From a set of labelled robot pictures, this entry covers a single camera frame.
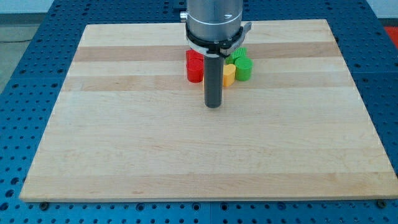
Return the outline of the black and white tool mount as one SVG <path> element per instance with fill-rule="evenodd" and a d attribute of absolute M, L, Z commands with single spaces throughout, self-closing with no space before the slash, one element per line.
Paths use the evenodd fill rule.
<path fill-rule="evenodd" d="M 238 49 L 245 40 L 246 34 L 252 29 L 252 22 L 247 22 L 241 26 L 238 32 L 231 38 L 221 41 L 208 41 L 194 36 L 185 26 L 187 42 L 191 49 L 210 58 L 229 57 Z"/>

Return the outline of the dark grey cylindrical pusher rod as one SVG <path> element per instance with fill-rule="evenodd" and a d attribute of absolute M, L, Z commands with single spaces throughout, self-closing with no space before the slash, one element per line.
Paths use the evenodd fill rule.
<path fill-rule="evenodd" d="M 204 99 L 209 108 L 217 108 L 222 102 L 223 58 L 204 56 Z"/>

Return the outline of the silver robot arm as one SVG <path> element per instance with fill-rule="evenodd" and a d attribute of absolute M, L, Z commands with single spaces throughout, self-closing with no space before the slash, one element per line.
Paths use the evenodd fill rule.
<path fill-rule="evenodd" d="M 209 108 L 222 103 L 223 66 L 244 42 L 252 23 L 242 24 L 243 0 L 187 0 L 180 13 L 191 49 L 204 56 L 204 102 Z"/>

